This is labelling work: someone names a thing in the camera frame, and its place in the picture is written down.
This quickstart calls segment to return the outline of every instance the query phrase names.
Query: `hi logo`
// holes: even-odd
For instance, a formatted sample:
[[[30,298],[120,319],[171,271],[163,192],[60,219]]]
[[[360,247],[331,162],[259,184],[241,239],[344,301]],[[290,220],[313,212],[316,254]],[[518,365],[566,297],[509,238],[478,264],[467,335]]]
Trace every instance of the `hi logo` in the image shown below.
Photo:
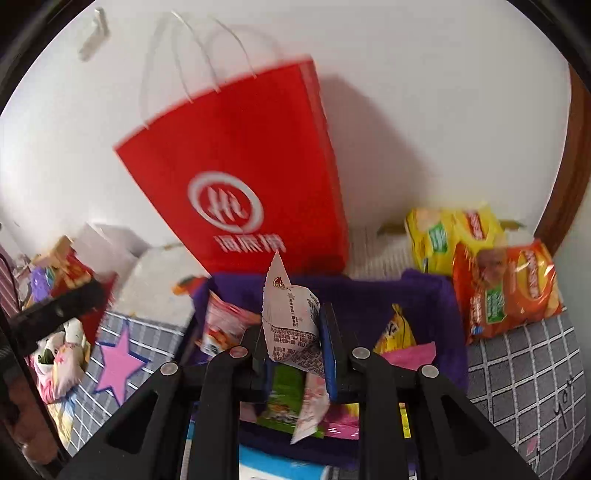
[[[187,195],[198,214],[221,230],[252,233],[262,225],[261,201],[242,180],[227,173],[200,173],[189,183]]]

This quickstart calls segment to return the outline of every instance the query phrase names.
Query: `white wall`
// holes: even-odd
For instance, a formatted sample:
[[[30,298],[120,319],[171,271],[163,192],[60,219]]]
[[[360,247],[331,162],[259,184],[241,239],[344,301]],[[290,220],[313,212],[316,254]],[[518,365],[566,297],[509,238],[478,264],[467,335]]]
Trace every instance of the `white wall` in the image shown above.
[[[0,117],[0,215],[27,253],[87,220],[126,225],[153,244],[174,235],[112,146],[141,119],[148,40],[170,8],[232,25],[254,64],[310,53],[337,154],[350,224],[401,218],[415,205],[488,200],[535,227],[556,177],[570,102],[567,63],[505,0],[103,0],[112,36],[77,59],[91,10],[37,59]],[[199,27],[221,75],[244,69],[227,34]],[[185,32],[193,91],[208,84]],[[150,109],[183,97],[168,40]],[[359,165],[363,165],[359,174]]]
[[[568,234],[554,256],[560,291],[579,343],[591,412],[591,189],[587,187]],[[589,436],[591,429],[586,429]]]

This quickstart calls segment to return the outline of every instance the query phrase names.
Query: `gray checkered tablecloth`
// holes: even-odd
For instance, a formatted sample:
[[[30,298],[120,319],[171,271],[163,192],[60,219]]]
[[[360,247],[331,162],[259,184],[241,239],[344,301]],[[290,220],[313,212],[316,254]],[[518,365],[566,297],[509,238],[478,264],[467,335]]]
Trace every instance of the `gray checkered tablecloth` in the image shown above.
[[[468,348],[468,397],[543,480],[583,446],[585,380],[567,312]]]
[[[126,398],[129,398],[160,365],[173,358],[184,335],[184,329],[107,312],[99,327],[98,341],[117,343],[124,322],[129,323],[130,351],[149,360],[146,366],[128,379]],[[85,377],[74,391],[72,437],[67,445],[71,455],[74,455],[119,408],[110,390],[94,393],[103,368],[100,348],[95,345]]]

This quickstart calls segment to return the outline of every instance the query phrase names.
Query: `pink snack package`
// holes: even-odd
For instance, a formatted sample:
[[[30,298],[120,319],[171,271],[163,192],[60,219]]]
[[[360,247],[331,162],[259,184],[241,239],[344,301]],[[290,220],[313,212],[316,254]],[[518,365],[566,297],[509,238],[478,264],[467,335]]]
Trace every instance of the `pink snack package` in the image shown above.
[[[393,350],[382,356],[391,365],[416,371],[421,365],[432,363],[436,354],[435,342],[431,342]],[[359,440],[359,417],[351,415],[344,405],[331,405],[320,426],[327,437]]]
[[[201,351],[210,356],[239,345],[247,328],[260,325],[261,316],[221,300],[209,292]]]

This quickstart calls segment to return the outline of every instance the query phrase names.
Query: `white snack package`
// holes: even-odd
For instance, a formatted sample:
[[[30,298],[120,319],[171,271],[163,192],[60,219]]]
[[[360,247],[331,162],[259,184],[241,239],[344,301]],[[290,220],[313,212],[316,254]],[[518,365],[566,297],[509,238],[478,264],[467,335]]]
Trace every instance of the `white snack package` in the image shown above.
[[[329,394],[326,391],[324,378],[308,373],[306,375],[304,401],[301,405],[300,415],[295,423],[295,430],[291,436],[290,444],[293,445],[301,439],[315,434],[318,424],[328,412],[329,407]]]
[[[271,360],[324,378],[318,327],[320,302],[307,288],[292,285],[275,253],[262,292],[262,325]]]

